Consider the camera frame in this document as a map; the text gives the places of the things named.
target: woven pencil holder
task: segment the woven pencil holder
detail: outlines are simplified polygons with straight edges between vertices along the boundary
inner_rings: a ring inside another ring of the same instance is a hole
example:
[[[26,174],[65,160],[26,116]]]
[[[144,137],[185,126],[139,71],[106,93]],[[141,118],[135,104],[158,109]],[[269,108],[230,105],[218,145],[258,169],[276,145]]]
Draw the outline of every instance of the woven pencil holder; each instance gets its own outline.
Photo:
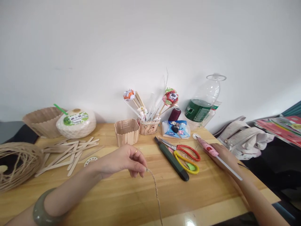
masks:
[[[36,145],[23,142],[0,145],[0,192],[28,180],[42,163],[43,153]]]
[[[139,120],[139,125],[140,125],[140,134],[142,135],[151,135],[157,132],[158,125],[160,121],[142,121],[141,119]]]

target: yellow scissors handle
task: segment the yellow scissors handle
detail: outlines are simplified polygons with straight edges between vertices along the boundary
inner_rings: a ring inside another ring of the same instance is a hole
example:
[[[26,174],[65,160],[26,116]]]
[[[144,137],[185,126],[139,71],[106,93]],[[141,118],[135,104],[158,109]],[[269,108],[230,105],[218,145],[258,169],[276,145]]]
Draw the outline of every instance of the yellow scissors handle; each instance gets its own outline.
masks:
[[[190,160],[187,159],[187,158],[184,158],[184,157],[181,156],[177,151],[174,151],[174,152],[173,152],[173,155],[175,156],[176,160],[180,163],[180,165],[184,168],[184,170],[186,170],[188,173],[191,173],[191,174],[197,174],[197,173],[200,171],[200,168],[199,168],[194,162],[190,161]],[[192,170],[188,169],[186,166],[184,166],[184,165],[181,163],[181,161],[179,160],[179,158],[182,159],[182,160],[185,161],[185,162],[190,163],[191,165],[194,165],[194,167],[195,167],[196,170],[192,171]]]

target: green bottle label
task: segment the green bottle label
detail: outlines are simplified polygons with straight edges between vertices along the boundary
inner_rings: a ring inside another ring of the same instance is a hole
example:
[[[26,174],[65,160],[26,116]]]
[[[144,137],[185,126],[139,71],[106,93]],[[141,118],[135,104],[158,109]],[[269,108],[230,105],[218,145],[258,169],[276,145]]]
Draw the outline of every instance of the green bottle label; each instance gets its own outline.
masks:
[[[202,122],[212,107],[203,107],[192,102],[185,111],[185,116],[191,121]]]
[[[216,110],[217,108],[218,108],[218,106],[215,106],[215,105],[214,105],[214,106],[212,107],[212,110]]]

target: coconut label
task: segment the coconut label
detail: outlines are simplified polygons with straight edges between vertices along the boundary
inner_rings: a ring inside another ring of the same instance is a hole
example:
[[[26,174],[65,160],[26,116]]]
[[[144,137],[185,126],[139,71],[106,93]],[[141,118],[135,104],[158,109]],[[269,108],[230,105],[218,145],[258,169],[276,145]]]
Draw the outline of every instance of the coconut label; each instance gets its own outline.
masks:
[[[87,121],[88,118],[89,118],[89,116],[86,112],[81,112],[76,115],[66,116],[64,118],[64,124],[66,126],[74,126],[74,125],[81,124],[81,123]]]

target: hand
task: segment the hand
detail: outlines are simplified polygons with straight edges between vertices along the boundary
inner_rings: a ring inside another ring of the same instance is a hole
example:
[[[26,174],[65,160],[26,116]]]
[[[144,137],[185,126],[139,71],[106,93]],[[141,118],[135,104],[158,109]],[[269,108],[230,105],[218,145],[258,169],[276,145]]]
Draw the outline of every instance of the hand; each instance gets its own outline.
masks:
[[[237,164],[237,158],[223,145],[218,144],[218,143],[213,143],[210,144],[218,153],[219,157],[230,167],[232,168],[236,173],[240,173],[240,168],[239,165]],[[227,169],[227,167],[224,166],[216,157],[213,157],[212,155],[209,154],[209,152],[205,149],[203,149],[206,154],[209,155],[209,157],[223,170],[228,172],[231,176],[233,174],[230,172],[230,170]]]
[[[147,169],[147,163],[142,152],[129,144],[116,149],[95,162],[91,162],[91,165],[101,173],[102,179],[124,169],[129,170],[131,177],[136,178],[138,173],[141,177],[144,177]]]

